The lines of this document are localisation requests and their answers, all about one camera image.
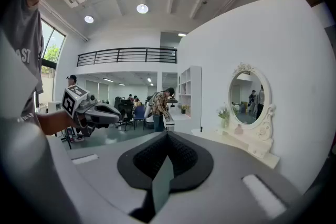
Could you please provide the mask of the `blue chair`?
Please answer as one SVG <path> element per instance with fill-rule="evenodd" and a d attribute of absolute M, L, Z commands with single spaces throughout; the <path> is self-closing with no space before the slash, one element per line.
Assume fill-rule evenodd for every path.
<path fill-rule="evenodd" d="M 143 105 L 139 105 L 134 109 L 134 112 L 133 112 L 134 130 L 136 129 L 138 121 L 142 122 L 142 129 L 144 130 L 144 127 L 145 127 L 145 107 Z"/>

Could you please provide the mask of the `person's left forearm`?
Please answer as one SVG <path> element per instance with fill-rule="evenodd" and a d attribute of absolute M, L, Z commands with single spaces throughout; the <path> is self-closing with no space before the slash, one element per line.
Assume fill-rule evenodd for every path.
<path fill-rule="evenodd" d="M 53 135 L 68 127 L 77 127 L 75 121 L 64 110 L 53 113 L 37 113 L 41 130 L 45 135 Z"/>

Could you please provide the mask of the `white bookshelf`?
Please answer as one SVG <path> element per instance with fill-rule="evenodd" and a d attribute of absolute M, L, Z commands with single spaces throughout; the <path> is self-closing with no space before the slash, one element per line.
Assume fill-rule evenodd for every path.
<path fill-rule="evenodd" d="M 193 120 L 201 119 L 202 68 L 190 66 L 178 74 L 178 100 Z"/>

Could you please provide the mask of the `white desk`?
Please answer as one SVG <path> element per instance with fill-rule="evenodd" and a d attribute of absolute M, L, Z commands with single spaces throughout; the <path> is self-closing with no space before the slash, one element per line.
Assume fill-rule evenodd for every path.
<path fill-rule="evenodd" d="M 201 120 L 182 114 L 181 110 L 169 110 L 169 117 L 164 120 L 164 127 L 168 131 L 192 134 L 192 130 L 201 128 Z"/>

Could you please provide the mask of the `cream vanity dressing table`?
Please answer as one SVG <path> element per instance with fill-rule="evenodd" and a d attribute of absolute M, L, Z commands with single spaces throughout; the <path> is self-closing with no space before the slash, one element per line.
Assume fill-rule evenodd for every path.
<path fill-rule="evenodd" d="M 232 123 L 230 123 L 229 121 L 229 127 L 226 128 L 222 128 L 219 127 L 216 130 L 211 130 L 211 131 L 205 131 L 203 129 L 203 132 L 200 132 L 200 129 L 195 129 L 192 130 L 192 134 L 198 137 L 202 137 L 217 143 L 222 143 L 222 144 L 226 144 L 228 146 L 232 146 L 232 147 L 236 147 L 239 148 L 247 153 L 248 152 L 248 145 L 252 142 L 263 142 L 258 138 L 254 138 L 253 135 L 249 134 L 249 133 L 243 133 L 241 135 L 236 135 L 234 133 L 234 130 L 237 126 L 234 126 Z M 279 160 L 280 157 L 276 156 L 273 154 L 273 158 L 264 158 L 264 159 L 260 159 L 257 157 L 254 157 L 257 160 L 259 160 L 260 162 L 262 162 L 263 164 L 265 164 L 266 166 L 270 167 L 271 169 L 274 169 Z"/>

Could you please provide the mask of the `black balcony railing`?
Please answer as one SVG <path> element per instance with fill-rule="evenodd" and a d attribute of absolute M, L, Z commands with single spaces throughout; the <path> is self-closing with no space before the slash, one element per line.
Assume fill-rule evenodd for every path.
<path fill-rule="evenodd" d="M 177 49 L 154 47 L 113 48 L 78 55 L 77 67 L 118 62 L 177 64 Z"/>

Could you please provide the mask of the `white drawer with knob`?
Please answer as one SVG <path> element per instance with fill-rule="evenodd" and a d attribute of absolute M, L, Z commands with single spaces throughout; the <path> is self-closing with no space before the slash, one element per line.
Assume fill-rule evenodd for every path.
<path fill-rule="evenodd" d="M 273 158 L 272 153 L 270 153 L 271 144 L 264 142 L 252 142 L 248 145 L 248 152 L 253 156 L 264 159 Z"/>

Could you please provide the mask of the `vase of white flowers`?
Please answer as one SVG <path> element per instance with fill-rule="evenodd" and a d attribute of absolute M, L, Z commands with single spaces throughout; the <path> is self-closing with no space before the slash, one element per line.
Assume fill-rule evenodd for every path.
<path fill-rule="evenodd" d="M 218 117 L 221 120 L 221 127 L 226 128 L 229 127 L 229 120 L 230 120 L 230 111 L 227 105 L 223 105 L 217 111 Z"/>

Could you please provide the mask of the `large window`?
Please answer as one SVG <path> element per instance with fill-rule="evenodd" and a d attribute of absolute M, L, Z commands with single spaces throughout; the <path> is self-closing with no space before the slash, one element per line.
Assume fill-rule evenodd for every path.
<path fill-rule="evenodd" d="M 66 36 L 44 20 L 41 21 L 41 25 L 44 39 L 41 76 L 54 78 L 59 54 Z"/>

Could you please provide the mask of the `black office chair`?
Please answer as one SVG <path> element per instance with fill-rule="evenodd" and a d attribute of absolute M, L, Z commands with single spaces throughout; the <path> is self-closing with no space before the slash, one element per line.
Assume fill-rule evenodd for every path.
<path fill-rule="evenodd" d="M 121 113 L 121 120 L 116 124 L 116 128 L 124 126 L 126 131 L 127 125 L 134 126 L 133 120 L 133 103 L 130 100 L 120 100 L 118 110 Z"/>

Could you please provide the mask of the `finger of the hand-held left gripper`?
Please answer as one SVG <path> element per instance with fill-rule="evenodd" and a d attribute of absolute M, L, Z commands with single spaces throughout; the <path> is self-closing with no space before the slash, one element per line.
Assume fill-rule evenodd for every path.
<path fill-rule="evenodd" d="M 91 108 L 91 116 L 99 118 L 112 118 L 112 117 L 121 117 L 121 113 L 115 107 L 106 104 L 106 103 L 96 103 Z"/>
<path fill-rule="evenodd" d="M 86 115 L 86 120 L 90 127 L 107 128 L 110 124 L 115 124 L 120 121 L 120 116 L 115 114 L 107 114 L 103 116 Z"/>

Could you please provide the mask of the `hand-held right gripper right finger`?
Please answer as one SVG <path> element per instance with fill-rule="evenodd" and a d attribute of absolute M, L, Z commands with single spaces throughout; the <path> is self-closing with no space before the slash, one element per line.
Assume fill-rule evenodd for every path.
<path fill-rule="evenodd" d="M 258 176 L 287 206 L 301 196 L 289 180 L 238 148 L 194 135 L 182 137 L 207 149 L 214 168 L 197 189 L 170 197 L 167 224 L 264 224 L 266 214 L 242 181 L 247 175 Z"/>

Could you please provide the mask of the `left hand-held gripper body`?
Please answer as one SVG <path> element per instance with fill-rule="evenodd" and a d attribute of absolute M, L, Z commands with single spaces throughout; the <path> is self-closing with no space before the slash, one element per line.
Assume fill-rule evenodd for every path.
<path fill-rule="evenodd" d="M 74 85 L 65 88 L 61 106 L 74 119 L 76 114 L 84 114 L 96 103 L 97 99 L 94 94 L 78 85 Z"/>

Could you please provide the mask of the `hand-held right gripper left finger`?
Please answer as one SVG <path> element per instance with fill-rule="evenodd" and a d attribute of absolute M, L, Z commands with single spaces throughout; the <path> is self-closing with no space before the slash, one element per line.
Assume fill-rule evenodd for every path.
<path fill-rule="evenodd" d="M 158 135 L 155 132 L 124 142 L 70 151 L 65 150 L 59 138 L 49 138 L 56 171 L 82 216 L 107 206 L 129 213 L 142 204 L 146 192 L 128 185 L 118 172 L 117 161 L 124 152 Z"/>

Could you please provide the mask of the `person's left hand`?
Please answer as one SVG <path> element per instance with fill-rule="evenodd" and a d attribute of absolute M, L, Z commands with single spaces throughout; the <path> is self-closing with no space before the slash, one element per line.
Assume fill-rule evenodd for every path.
<path fill-rule="evenodd" d="M 79 136 L 90 137 L 92 134 L 92 128 L 84 115 L 77 115 L 74 117 L 76 130 L 79 131 Z"/>

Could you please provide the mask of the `grey printed t-shirt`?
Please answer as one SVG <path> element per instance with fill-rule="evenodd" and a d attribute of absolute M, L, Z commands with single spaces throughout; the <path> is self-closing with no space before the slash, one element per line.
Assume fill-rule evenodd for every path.
<path fill-rule="evenodd" d="M 21 120 L 40 126 L 34 102 L 34 93 L 43 92 L 41 58 L 44 38 L 38 5 L 29 6 L 27 0 L 12 0 L 0 25 L 19 59 L 38 81 L 35 89 L 30 92 L 21 114 Z"/>

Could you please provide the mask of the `oval cream-framed mirror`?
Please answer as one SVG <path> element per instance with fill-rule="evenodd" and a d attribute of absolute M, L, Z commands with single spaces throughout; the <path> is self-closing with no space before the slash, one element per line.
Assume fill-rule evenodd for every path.
<path fill-rule="evenodd" d="M 272 141 L 276 106 L 272 103 L 268 80 L 259 69 L 240 63 L 232 74 L 228 100 L 230 123 L 240 125 L 245 133 L 263 142 Z"/>

